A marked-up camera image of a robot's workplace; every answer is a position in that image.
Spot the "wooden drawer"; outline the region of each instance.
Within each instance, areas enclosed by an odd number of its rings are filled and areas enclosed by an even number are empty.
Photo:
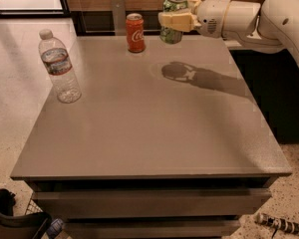
[[[232,234],[239,225],[237,220],[66,223],[65,231],[74,239],[220,238]]]
[[[270,196],[265,188],[169,189],[38,192],[33,199],[53,217],[68,220],[252,214]]]

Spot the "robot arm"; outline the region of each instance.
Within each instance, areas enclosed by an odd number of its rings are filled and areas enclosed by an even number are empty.
[[[259,3],[230,0],[188,0],[187,11],[158,14],[171,29],[213,38],[234,39],[262,53],[288,49],[299,67],[299,0]]]

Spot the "red can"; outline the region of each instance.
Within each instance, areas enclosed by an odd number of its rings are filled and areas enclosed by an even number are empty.
[[[139,13],[132,13],[127,16],[127,40],[130,52],[142,52],[146,48],[144,41],[144,19]]]

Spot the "bottle cap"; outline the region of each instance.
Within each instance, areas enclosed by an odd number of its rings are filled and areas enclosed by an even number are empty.
[[[39,33],[42,40],[47,40],[53,37],[53,33],[50,29],[43,29]]]

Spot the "green and white can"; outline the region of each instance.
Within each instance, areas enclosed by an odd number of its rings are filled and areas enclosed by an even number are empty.
[[[162,4],[163,12],[174,12],[188,8],[187,0],[164,0]],[[181,41],[182,32],[167,27],[161,27],[160,38],[168,44],[176,44]]]

